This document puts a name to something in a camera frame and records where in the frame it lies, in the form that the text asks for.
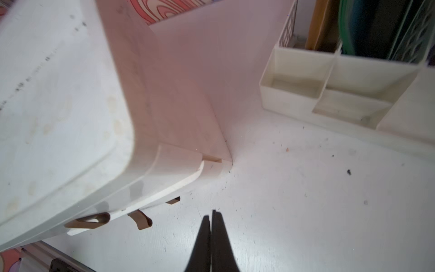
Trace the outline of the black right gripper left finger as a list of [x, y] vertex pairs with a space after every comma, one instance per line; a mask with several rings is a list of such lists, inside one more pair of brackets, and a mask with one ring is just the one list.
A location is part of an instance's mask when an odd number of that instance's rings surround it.
[[185, 269], [186, 272], [210, 272], [211, 269], [211, 229], [208, 215], [202, 219], [198, 235]]

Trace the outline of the white plastic drawer cabinet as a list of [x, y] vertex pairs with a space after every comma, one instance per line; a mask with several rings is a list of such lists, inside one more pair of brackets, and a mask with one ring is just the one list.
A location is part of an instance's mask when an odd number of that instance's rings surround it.
[[231, 169], [205, 89], [133, 1], [1, 6], [1, 250], [88, 231], [65, 224], [113, 221]]

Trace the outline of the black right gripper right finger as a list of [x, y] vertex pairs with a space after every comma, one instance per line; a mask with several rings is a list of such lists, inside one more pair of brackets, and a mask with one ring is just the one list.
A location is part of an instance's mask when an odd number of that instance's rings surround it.
[[211, 271], [239, 272], [222, 213], [214, 210], [211, 225]]

